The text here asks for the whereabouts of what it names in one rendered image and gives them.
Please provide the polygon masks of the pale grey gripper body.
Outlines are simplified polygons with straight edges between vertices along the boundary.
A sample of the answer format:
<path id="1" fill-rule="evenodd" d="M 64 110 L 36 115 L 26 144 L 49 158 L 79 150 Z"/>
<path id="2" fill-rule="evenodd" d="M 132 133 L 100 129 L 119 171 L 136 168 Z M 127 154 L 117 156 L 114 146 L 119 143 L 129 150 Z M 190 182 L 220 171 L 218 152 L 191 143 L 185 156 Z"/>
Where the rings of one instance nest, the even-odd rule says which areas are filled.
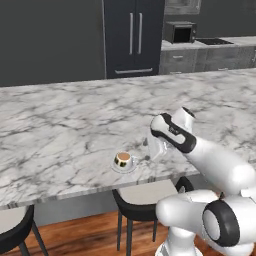
<path id="1" fill-rule="evenodd" d="M 148 133 L 147 143 L 152 161 L 158 161 L 167 153 L 167 144 L 163 138 L 158 138 Z"/>

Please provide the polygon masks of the patterned cup of tea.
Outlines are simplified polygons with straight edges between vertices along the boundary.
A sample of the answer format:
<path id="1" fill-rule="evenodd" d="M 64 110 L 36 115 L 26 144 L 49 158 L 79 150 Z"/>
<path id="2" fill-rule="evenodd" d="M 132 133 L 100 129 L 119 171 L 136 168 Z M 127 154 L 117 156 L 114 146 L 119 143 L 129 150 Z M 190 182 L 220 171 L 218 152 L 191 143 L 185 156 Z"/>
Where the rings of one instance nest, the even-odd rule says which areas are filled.
<path id="1" fill-rule="evenodd" d="M 135 164 L 136 158 L 129 152 L 121 151 L 115 155 L 114 163 L 118 168 L 130 169 Z"/>

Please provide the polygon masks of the white saucer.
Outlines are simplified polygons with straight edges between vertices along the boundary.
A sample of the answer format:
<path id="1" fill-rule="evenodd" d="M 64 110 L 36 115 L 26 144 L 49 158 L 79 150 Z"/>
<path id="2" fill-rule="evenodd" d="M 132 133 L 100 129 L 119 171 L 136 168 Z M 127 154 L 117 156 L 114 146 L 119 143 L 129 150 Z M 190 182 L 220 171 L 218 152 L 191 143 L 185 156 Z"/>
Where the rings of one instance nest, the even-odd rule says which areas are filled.
<path id="1" fill-rule="evenodd" d="M 111 168 L 113 171 L 120 173 L 120 174 L 127 174 L 130 172 L 133 172 L 137 167 L 137 161 L 135 159 L 132 159 L 131 166 L 130 167 L 120 167 L 115 162 L 111 163 Z"/>

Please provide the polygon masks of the black stool with beige seat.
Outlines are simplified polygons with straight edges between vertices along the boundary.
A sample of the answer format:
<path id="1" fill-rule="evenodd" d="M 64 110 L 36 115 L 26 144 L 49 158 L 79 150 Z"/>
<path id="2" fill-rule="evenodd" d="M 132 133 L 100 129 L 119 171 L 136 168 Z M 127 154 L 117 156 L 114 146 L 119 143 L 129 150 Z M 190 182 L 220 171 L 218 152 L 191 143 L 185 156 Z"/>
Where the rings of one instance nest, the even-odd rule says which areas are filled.
<path id="1" fill-rule="evenodd" d="M 158 224 L 155 213 L 156 203 L 181 190 L 185 192 L 194 190 L 192 183 L 185 176 L 180 177 L 176 184 L 168 179 L 114 189 L 112 194 L 118 206 L 117 250 L 120 250 L 122 217 L 127 219 L 126 256 L 131 256 L 133 222 L 152 222 L 152 241 L 155 241 Z"/>
<path id="2" fill-rule="evenodd" d="M 25 239 L 33 231 L 44 256 L 49 256 L 34 220 L 34 206 L 0 210 L 0 254 L 19 247 L 22 256 L 30 256 Z"/>

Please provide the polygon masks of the grey run of cupboards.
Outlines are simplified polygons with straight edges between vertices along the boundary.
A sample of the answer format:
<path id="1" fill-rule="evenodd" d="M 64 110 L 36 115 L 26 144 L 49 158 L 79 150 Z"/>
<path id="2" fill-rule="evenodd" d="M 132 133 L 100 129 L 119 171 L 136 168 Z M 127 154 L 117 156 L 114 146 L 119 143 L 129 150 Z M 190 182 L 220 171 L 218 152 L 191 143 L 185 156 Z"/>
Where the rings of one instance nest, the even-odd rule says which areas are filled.
<path id="1" fill-rule="evenodd" d="M 225 37 L 226 44 L 162 41 L 159 73 L 193 73 L 256 68 L 256 36 Z"/>

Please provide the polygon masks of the dark blue fridge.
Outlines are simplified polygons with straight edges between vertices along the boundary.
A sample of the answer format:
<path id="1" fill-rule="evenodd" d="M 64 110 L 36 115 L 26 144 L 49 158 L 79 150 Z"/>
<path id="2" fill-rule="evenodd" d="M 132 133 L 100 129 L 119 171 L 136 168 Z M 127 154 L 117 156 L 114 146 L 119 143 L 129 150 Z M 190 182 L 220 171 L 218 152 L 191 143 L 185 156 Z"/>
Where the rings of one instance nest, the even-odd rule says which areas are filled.
<path id="1" fill-rule="evenodd" d="M 159 72 L 165 0 L 103 0 L 106 78 Z"/>

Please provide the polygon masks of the black microwave oven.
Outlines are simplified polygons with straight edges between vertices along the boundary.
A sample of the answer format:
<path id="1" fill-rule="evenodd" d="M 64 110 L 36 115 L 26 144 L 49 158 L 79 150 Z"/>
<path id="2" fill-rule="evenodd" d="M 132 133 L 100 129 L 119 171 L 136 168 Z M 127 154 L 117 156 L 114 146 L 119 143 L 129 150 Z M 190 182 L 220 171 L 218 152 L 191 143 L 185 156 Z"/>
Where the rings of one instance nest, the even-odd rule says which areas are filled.
<path id="1" fill-rule="evenodd" d="M 168 21 L 164 25 L 163 38 L 172 44 L 193 43 L 197 24 L 188 21 Z"/>

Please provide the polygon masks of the black hob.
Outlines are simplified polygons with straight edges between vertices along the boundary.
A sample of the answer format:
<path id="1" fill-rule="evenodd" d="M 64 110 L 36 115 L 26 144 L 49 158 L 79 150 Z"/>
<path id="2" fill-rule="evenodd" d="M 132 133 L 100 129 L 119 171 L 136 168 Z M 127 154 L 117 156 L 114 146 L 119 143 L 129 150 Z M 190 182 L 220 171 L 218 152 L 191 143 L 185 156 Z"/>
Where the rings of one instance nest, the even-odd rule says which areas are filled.
<path id="1" fill-rule="evenodd" d="M 206 45 L 232 45 L 232 42 L 220 38 L 196 38 L 196 41 Z"/>

